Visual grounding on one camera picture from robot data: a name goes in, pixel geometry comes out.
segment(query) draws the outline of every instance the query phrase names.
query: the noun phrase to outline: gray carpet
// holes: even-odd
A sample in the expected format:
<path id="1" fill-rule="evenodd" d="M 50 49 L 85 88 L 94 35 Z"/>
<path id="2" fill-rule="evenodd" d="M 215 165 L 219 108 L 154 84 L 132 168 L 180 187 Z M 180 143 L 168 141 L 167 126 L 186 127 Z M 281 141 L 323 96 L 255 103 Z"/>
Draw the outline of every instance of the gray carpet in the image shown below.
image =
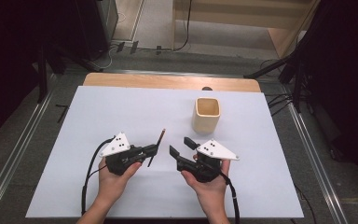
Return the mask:
<path id="1" fill-rule="evenodd" d="M 257 71 L 263 61 L 249 60 L 240 57 L 217 57 L 198 54 L 169 53 L 156 55 L 155 52 L 140 51 L 130 54 L 128 49 L 120 53 L 112 53 L 113 63 L 104 72 L 117 70 L 143 70 L 160 72 L 185 72 L 215 74 L 220 77 L 238 77 Z M 101 58 L 100 63 L 108 64 L 108 57 Z M 88 73 L 77 64 L 68 63 L 63 76 L 58 79 L 57 87 L 51 101 L 27 147 L 19 167 L 12 177 L 7 191 L 0 202 L 0 223 L 75 223 L 75 218 L 43 219 L 25 218 L 26 211 L 32 200 L 34 188 L 43 173 L 48 156 L 54 145 L 62 123 L 58 119 L 62 108 L 56 105 L 69 105 Z M 265 94 L 282 93 L 282 86 L 277 82 L 279 71 L 259 79 Z M 23 127 L 30 118 L 37 99 L 37 88 L 24 99 L 18 110 L 10 117 L 0 131 L 0 171 L 18 140 Z M 325 168 L 335 183 L 337 194 L 342 198 L 358 198 L 358 168 L 352 163 L 340 163 L 331 160 L 328 147 L 320 132 L 317 121 L 304 109 L 307 125 L 314 137 Z M 286 107 L 273 117 L 282 148 L 295 184 L 309 199 L 318 223 L 334 223 L 330 211 L 321 192 L 315 173 L 310 166 L 310 160 L 304 150 L 296 126 L 289 109 Z M 307 202 L 299 195 L 305 218 L 296 219 L 296 223 L 314 223 Z M 358 223 L 358 203 L 348 200 L 343 207 L 350 223 Z M 116 220 L 114 223 L 191 223 L 179 220 Z M 245 219 L 241 223 L 292 223 L 287 219 Z"/>

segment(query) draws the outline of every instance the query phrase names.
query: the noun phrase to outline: floor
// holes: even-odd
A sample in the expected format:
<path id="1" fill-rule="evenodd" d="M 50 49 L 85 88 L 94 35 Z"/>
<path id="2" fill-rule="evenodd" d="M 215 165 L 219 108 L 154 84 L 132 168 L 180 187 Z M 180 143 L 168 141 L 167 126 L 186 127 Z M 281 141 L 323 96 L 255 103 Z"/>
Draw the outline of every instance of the floor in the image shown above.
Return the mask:
<path id="1" fill-rule="evenodd" d="M 157 55 L 154 51 L 144 49 L 155 49 L 156 46 L 169 48 L 171 46 L 172 17 L 169 11 L 172 8 L 171 1 L 138 1 L 138 5 L 134 4 L 133 13 L 132 10 L 124 10 L 124 6 L 120 6 L 119 2 L 134 4 L 137 1 L 117 0 L 119 7 L 117 10 L 123 13 L 119 14 L 119 20 L 130 21 L 130 18 L 135 19 L 131 19 L 133 23 L 129 25 L 130 30 L 124 32 L 125 35 L 118 37 L 120 33 L 115 33 L 113 50 L 94 62 L 103 67 L 104 72 L 136 70 L 242 78 L 243 75 L 252 74 L 278 60 L 267 29 L 221 26 L 205 22 L 190 23 L 188 43 L 181 52 L 163 52 L 161 55 Z M 185 41 L 186 23 L 177 21 L 175 27 L 177 28 L 175 46 L 180 47 Z M 134 54 L 130 53 L 130 48 L 116 52 L 115 44 L 121 41 L 125 41 L 128 47 L 132 46 L 134 41 L 139 41 L 138 47 L 143 49 L 137 49 Z M 24 149 L 22 154 L 20 153 L 22 159 L 18 161 L 17 170 L 10 177 L 10 184 L 4 186 L 7 188 L 5 194 L 0 195 L 2 196 L 0 199 L 0 223 L 50 223 L 51 220 L 43 218 L 24 218 L 24 214 L 32 200 L 35 185 L 37 185 L 43 172 L 44 164 L 46 164 L 49 152 L 62 125 L 58 122 L 62 108 L 55 105 L 69 105 L 76 87 L 81 85 L 87 73 L 84 69 L 69 62 L 65 75 L 57 75 L 57 79 L 50 81 L 51 87 L 54 86 L 54 92 L 51 94 L 46 107 L 43 108 L 45 110 L 44 115 L 39 121 L 39 126 L 33 130 L 34 135 L 25 146 L 26 150 Z M 279 74 L 280 71 L 277 69 L 258 79 L 265 94 L 284 92 L 285 87 L 277 81 Z M 32 116 L 36 98 L 37 89 L 24 99 L 19 110 L 12 115 L 0 131 L 0 172 L 7 164 L 7 159 L 10 158 L 13 148 L 16 149 L 16 143 L 21 138 L 21 132 L 18 130 L 23 130 Z M 267 96 L 268 101 L 272 98 L 273 96 Z M 329 207 L 329 203 L 326 201 L 328 197 L 326 197 L 322 187 L 325 182 L 317 177 L 316 171 L 318 170 L 315 170 L 315 167 L 312 166 L 310 152 L 306 150 L 304 139 L 298 131 L 298 123 L 294 121 L 293 109 L 288 106 L 273 119 L 292 178 L 301 189 L 298 196 L 305 218 L 297 219 L 296 223 L 316 223 L 312 217 L 312 211 L 318 223 L 358 223 L 358 167 L 350 162 L 336 162 L 331 159 L 328 143 L 324 140 L 318 121 L 309 113 L 306 104 L 302 106 L 301 118 L 304 120 L 315 152 L 327 174 L 328 184 L 331 185 L 339 198 L 339 206 L 345 218 L 342 222 L 334 219 L 334 215 L 332 215 L 334 211 Z M 278 109 L 279 107 L 271 108 L 271 113 Z M 311 206 L 305 201 L 304 196 L 310 200 Z M 75 221 L 73 218 L 68 218 L 57 219 L 55 222 L 74 223 Z M 282 224 L 290 222 L 287 219 L 243 221 L 243 223 Z M 147 223 L 164 222 L 155 220 Z"/>

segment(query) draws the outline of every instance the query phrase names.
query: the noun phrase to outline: table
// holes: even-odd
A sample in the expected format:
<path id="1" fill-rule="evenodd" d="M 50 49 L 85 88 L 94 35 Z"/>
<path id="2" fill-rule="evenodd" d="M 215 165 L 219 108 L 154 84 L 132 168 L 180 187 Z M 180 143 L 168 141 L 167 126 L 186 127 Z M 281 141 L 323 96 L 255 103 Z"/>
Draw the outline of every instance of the table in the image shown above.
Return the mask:
<path id="1" fill-rule="evenodd" d="M 204 86 L 213 91 L 200 91 Z M 198 96 L 220 101 L 222 116 L 213 134 L 199 135 L 191 129 Z M 229 174 L 237 190 L 241 217 L 303 217 L 256 81 L 135 74 L 87 76 L 70 106 L 27 217 L 79 217 L 81 187 L 95 148 L 120 131 L 126 133 L 130 144 L 153 144 L 162 128 L 167 132 L 152 165 L 142 167 L 131 179 L 108 217 L 204 217 L 195 192 L 176 171 L 176 162 L 169 155 L 172 145 L 182 156 L 191 158 L 194 152 L 183 144 L 185 136 L 199 143 L 214 138 L 241 157 L 231 163 Z M 87 207 L 97 190 L 94 176 L 89 180 Z M 234 217 L 229 190 L 226 205 L 227 215 Z"/>
<path id="2" fill-rule="evenodd" d="M 189 0 L 174 0 L 172 47 L 175 20 L 187 21 Z M 301 31 L 307 30 L 320 0 L 193 0 L 192 21 L 267 27 L 280 57 L 286 56 Z"/>

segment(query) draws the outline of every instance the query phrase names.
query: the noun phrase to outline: white tabletop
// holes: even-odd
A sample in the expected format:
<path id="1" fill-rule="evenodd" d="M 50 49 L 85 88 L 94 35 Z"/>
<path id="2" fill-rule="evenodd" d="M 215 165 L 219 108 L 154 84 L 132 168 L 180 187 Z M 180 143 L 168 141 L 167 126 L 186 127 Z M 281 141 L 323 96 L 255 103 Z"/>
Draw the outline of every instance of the white tabletop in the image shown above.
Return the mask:
<path id="1" fill-rule="evenodd" d="M 220 102 L 221 118 L 212 134 L 199 135 L 191 128 L 198 97 Z M 119 132 L 137 147 L 155 144 L 164 128 L 158 155 L 131 178 L 109 217 L 205 217 L 169 154 L 172 145 L 192 158 L 185 136 L 200 144 L 213 138 L 241 157 L 229 171 L 241 217 L 303 217 L 263 93 L 117 87 L 77 89 L 26 216 L 80 217 L 81 189 L 96 147 Z M 89 180 L 87 207 L 97 194 L 97 178 Z M 229 188 L 226 209 L 234 217 Z"/>

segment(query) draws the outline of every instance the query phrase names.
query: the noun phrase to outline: hand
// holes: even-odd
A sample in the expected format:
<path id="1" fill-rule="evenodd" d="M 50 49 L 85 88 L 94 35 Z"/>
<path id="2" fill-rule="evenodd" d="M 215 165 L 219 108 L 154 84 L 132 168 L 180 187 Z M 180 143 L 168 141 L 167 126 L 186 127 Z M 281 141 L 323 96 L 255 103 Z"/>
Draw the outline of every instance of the hand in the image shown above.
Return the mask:
<path id="1" fill-rule="evenodd" d="M 230 161 L 222 161 L 222 173 L 228 175 Z M 225 210 L 226 180 L 219 175 L 209 183 L 200 183 L 188 171 L 182 171 L 186 183 L 196 191 L 202 210 L 211 224 L 229 223 Z"/>
<path id="2" fill-rule="evenodd" d="M 77 223 L 103 223 L 109 209 L 120 198 L 126 188 L 129 179 L 141 167 L 140 162 L 131 165 L 123 175 L 115 175 L 104 166 L 105 158 L 99 164 L 99 189 L 98 195 L 89 210 Z"/>

